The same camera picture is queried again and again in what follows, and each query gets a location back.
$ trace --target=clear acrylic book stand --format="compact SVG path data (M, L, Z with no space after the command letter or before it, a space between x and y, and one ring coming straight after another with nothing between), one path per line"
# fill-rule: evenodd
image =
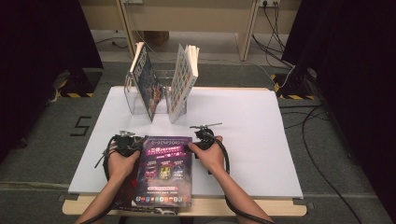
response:
M156 114L169 114L169 107L171 102L170 93L171 93L171 84L173 80L175 70L159 70L155 71L155 75L160 80L160 83L163 85L163 97L161 101L158 103L157 108L155 110ZM146 106L140 96L139 91L134 86L134 80L131 74L126 76L125 85L124 85L124 93L125 97L131 110L131 113L134 115L139 114L147 114L148 111ZM180 115L187 113L187 102L184 104L183 109L180 112Z

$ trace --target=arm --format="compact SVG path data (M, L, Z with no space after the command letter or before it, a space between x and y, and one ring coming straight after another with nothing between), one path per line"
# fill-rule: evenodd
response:
M122 185L122 182L134 169L134 162L139 158L139 156L139 151L136 151L130 157L123 157L118 152L110 154L108 159L110 179L75 223L81 223L92 217L96 217L111 205L114 197L120 189L120 186Z
M199 157L203 166L218 180L225 196L234 207L255 217L274 222L253 199L230 177L224 169L224 156L218 144L213 144L208 150L201 150L195 144L189 144L190 149ZM236 215L241 224L256 223L253 220Z

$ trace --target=white book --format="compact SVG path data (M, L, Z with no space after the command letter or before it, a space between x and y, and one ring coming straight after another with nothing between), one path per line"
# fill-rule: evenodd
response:
M169 119L174 123L180 116L198 78L198 52L195 46L178 46L175 74L170 91Z

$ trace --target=power outlet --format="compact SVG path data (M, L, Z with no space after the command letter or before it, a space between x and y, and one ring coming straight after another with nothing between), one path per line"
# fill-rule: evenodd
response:
M280 4L280 0L260 0L259 7L263 7L264 1L267 2L267 7L275 7L276 4L279 7Z

